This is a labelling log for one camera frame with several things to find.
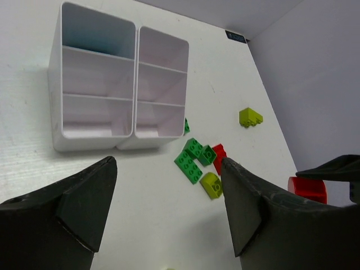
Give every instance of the lime green brick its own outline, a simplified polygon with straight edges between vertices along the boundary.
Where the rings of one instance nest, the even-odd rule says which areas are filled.
[[[215,151],[209,145],[205,145],[201,150],[201,154],[198,160],[201,163],[201,165],[205,167],[212,164],[216,159],[216,156],[217,155]]]
[[[187,123],[187,119],[185,118],[184,135],[189,132],[190,132],[190,127],[189,127],[189,124]]]
[[[203,172],[191,159],[190,155],[185,151],[182,151],[180,155],[174,160],[174,162],[176,165],[178,165],[180,170],[186,175],[192,184],[196,184],[203,174]]]
[[[206,173],[200,180],[200,183],[211,199],[217,199],[223,193],[221,181],[214,173]]]
[[[192,159],[198,159],[202,149],[203,146],[192,138],[186,142],[183,151],[187,152]]]
[[[239,123],[245,128],[248,128],[249,126],[254,127],[257,124],[262,123],[263,120],[262,115],[251,108],[246,108],[239,112]]]

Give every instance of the white table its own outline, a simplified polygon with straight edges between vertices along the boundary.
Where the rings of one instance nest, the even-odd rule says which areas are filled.
[[[191,133],[158,151],[59,154],[51,141],[47,66],[60,2],[0,2],[0,200],[112,155],[118,181],[93,270],[240,269],[223,197],[210,201],[173,160],[191,137],[204,145],[222,143],[229,157],[286,188],[295,165],[247,45],[227,39],[223,29],[138,2],[76,1],[189,41]],[[264,123],[239,125],[238,112],[248,106]],[[215,172],[213,166],[201,169]]]

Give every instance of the black label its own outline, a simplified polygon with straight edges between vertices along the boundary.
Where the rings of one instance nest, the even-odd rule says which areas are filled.
[[[239,35],[239,34],[236,34],[236,33],[230,32],[230,31],[226,31],[226,30],[225,30],[225,33],[226,33],[228,39],[232,39],[233,41],[238,41],[238,42],[246,44],[246,39],[244,38],[243,35]]]

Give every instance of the red block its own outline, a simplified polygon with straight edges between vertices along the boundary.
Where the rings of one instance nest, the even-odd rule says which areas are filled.
[[[226,152],[224,151],[224,147],[222,144],[216,145],[213,147],[214,152],[216,153],[217,157],[214,160],[214,166],[217,173],[221,176],[221,160],[226,158]]]
[[[323,180],[290,177],[287,190],[309,200],[327,203],[326,186]]]

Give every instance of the toy block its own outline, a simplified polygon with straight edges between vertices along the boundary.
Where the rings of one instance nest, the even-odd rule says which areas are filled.
[[[205,145],[201,150],[201,154],[198,160],[201,163],[201,165],[205,167],[213,163],[216,157],[217,155],[215,151],[210,146]]]
[[[186,142],[183,151],[187,152],[192,159],[198,159],[202,149],[203,146],[197,140],[192,138]]]
[[[217,155],[216,159],[214,160],[214,166],[217,173],[221,176],[221,160],[226,158],[227,155],[222,144],[214,146],[213,150]]]
[[[223,193],[221,181],[214,173],[206,173],[200,183],[211,199],[217,199]]]
[[[248,128],[263,122],[263,117],[251,108],[246,108],[239,112],[239,123]]]
[[[187,123],[187,119],[185,118],[184,135],[189,132],[190,132],[190,127],[189,127],[189,124]]]
[[[191,159],[190,155],[185,151],[182,151],[180,155],[178,155],[178,157],[174,160],[174,162],[176,165],[178,165],[180,170],[186,175],[192,184],[196,184],[203,174],[203,172]]]

